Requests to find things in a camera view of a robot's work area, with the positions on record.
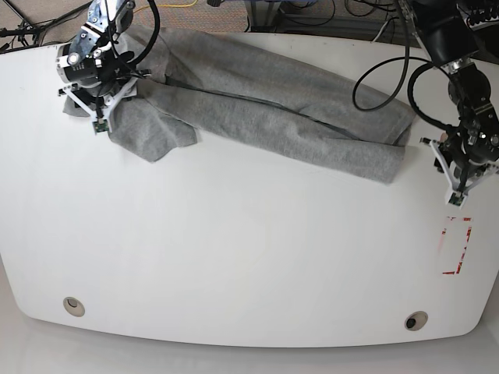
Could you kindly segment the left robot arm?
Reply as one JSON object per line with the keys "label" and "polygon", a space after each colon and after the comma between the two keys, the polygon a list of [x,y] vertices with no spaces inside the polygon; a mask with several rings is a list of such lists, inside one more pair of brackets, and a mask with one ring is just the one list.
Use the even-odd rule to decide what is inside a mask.
{"label": "left robot arm", "polygon": [[[471,189],[498,173],[498,116],[490,101],[490,82],[472,61],[478,46],[455,1],[408,1],[406,8],[406,18],[430,59],[409,78],[409,103],[422,120],[444,133],[441,140],[420,141],[433,151],[434,166],[448,181],[446,202],[462,206]],[[430,69],[448,75],[448,94],[458,110],[457,125],[431,118],[415,102],[416,81]]]}

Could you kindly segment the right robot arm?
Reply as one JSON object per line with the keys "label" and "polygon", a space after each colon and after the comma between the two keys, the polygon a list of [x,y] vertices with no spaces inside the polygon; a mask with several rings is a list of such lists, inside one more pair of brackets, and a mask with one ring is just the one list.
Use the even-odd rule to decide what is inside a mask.
{"label": "right robot arm", "polygon": [[92,1],[87,21],[73,41],[61,45],[55,59],[64,86],[58,95],[67,96],[90,117],[96,133],[111,132],[111,114],[124,98],[136,95],[136,82],[151,75],[138,65],[149,55],[160,31],[160,15],[154,1],[148,2],[154,30],[146,47],[135,56],[119,53],[116,45],[136,13],[134,1]]}

